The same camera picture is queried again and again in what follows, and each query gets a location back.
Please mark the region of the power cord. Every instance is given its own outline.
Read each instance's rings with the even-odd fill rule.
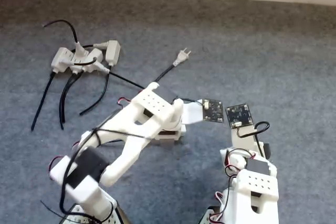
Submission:
[[[186,61],[189,59],[189,54],[191,51],[186,52],[187,48],[184,48],[184,50],[181,50],[180,53],[177,55],[176,60],[171,64],[166,70],[164,70],[155,80],[154,82],[158,82],[164,77],[170,70],[177,67],[179,64],[181,64],[183,61]]]
[[[103,90],[102,94],[100,95],[100,97],[98,98],[98,100],[97,100],[94,104],[92,104],[91,106],[87,107],[87,108],[84,109],[82,112],[80,112],[79,115],[82,116],[82,115],[88,113],[90,110],[93,109],[93,107],[95,107],[95,106],[96,106],[96,105],[103,99],[103,97],[104,97],[104,95],[105,95],[105,93],[106,93],[106,90],[107,90],[107,86],[108,86],[108,84],[109,84],[109,78],[110,78],[110,75],[107,74],[106,77],[105,77],[105,86],[104,86],[104,90]]]
[[[31,131],[33,131],[34,128],[35,128],[35,124],[36,124],[37,118],[38,118],[38,116],[40,115],[40,112],[41,112],[41,109],[42,109],[44,100],[45,100],[45,98],[46,98],[46,96],[47,96],[47,92],[48,92],[48,90],[49,90],[49,87],[50,87],[51,82],[52,82],[52,80],[54,79],[55,75],[56,75],[56,73],[53,72],[53,71],[50,73],[48,83],[47,83],[47,85],[46,85],[46,88],[44,89],[44,92],[43,92],[43,95],[42,95],[40,104],[39,104],[39,106],[38,106],[38,108],[37,108],[37,111],[36,111],[36,113],[35,113],[35,116],[34,116],[32,125],[31,125],[31,127],[30,127],[30,130],[31,130]]]
[[[113,73],[112,71],[110,71],[110,75],[115,76],[115,77],[117,77],[117,78],[119,78],[119,79],[121,79],[123,81],[126,81],[126,82],[128,82],[128,83],[130,83],[130,84],[132,84],[132,85],[134,85],[134,86],[136,86],[138,88],[140,88],[140,89],[145,89],[144,86],[141,86],[140,84],[137,84],[137,83],[135,83],[135,82],[133,82],[133,81],[131,81],[129,79],[126,79],[125,77],[122,77],[122,76],[120,76],[120,75],[118,75],[116,73]]]
[[[78,81],[78,79],[82,76],[82,74],[83,72],[79,72],[78,74],[73,73],[69,77],[67,83],[65,84],[63,88],[62,95],[59,99],[58,113],[59,113],[59,122],[60,122],[60,126],[62,130],[64,130],[63,124],[65,123],[65,99],[66,99],[67,93],[69,92],[69,89],[71,88],[71,86],[76,81]]]
[[[78,39],[77,39],[77,34],[76,34],[76,31],[75,31],[75,28],[73,27],[73,25],[69,21],[67,21],[65,19],[58,19],[58,20],[50,21],[49,23],[46,23],[45,25],[43,25],[43,27],[50,26],[50,25],[52,25],[54,23],[57,23],[57,22],[64,22],[64,23],[66,23],[71,28],[71,31],[72,31],[73,38],[74,38],[75,42],[78,43]]]

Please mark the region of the black circuit board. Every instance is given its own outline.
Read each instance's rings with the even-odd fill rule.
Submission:
[[[223,123],[224,112],[221,101],[203,99],[203,121]]]
[[[227,107],[225,112],[231,129],[237,128],[235,123],[239,122],[241,122],[240,127],[253,125],[252,116],[246,103]]]

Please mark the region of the white plug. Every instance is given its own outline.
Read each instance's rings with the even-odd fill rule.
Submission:
[[[83,67],[84,72],[91,73],[93,71],[101,71],[104,73],[109,73],[110,70],[101,63],[103,61],[103,52],[100,51],[97,48],[94,48],[91,53],[87,56],[85,59],[86,62],[93,61],[93,59],[96,58],[96,61],[93,64],[87,65]]]
[[[75,43],[76,51],[71,60],[72,66],[70,67],[72,73],[79,73],[83,70],[83,66],[76,66],[74,63],[83,63],[86,62],[86,58],[89,54],[88,50],[85,50],[84,47],[81,46],[79,42]]]
[[[117,64],[120,53],[120,44],[117,40],[109,40],[107,42],[93,44],[93,47],[106,50],[105,60],[110,66]]]
[[[74,54],[65,47],[60,47],[51,62],[52,71],[64,73],[71,66]]]
[[[177,65],[179,65],[180,63],[182,63],[183,61],[186,61],[187,59],[189,59],[189,54],[191,53],[191,51],[186,52],[187,48],[184,48],[184,50],[181,50],[178,55],[177,55],[177,59],[173,62],[173,65],[176,67]]]

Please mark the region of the white robotic arm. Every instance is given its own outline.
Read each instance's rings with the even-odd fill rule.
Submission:
[[[198,113],[202,112],[198,104]],[[93,131],[85,132],[78,145],[79,155],[68,172],[66,192],[80,205],[81,211],[108,223],[116,211],[116,201],[99,183],[112,186],[139,158],[141,151],[160,132],[181,135],[184,104],[156,82],[152,82],[118,114],[105,120]],[[116,139],[125,141],[122,154],[109,164],[94,150]],[[70,158],[65,156],[50,172],[58,184],[64,183]]]
[[[208,208],[200,224],[278,224],[277,169],[268,160],[269,145],[257,137],[268,129],[269,123],[254,125],[247,104],[228,107],[226,114],[232,147],[221,150],[220,154],[229,176],[229,188],[216,192],[216,197],[222,197],[217,197],[221,206]],[[261,124],[266,127],[256,129]]]

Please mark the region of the wire connector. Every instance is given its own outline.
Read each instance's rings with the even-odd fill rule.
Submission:
[[[191,51],[186,52],[187,48],[184,48],[184,50],[181,50],[178,55],[177,55],[177,59],[173,62],[173,65],[175,67],[177,67],[177,65],[179,65],[180,63],[182,63],[183,61],[186,61],[187,59],[189,59],[189,54],[191,53]]]

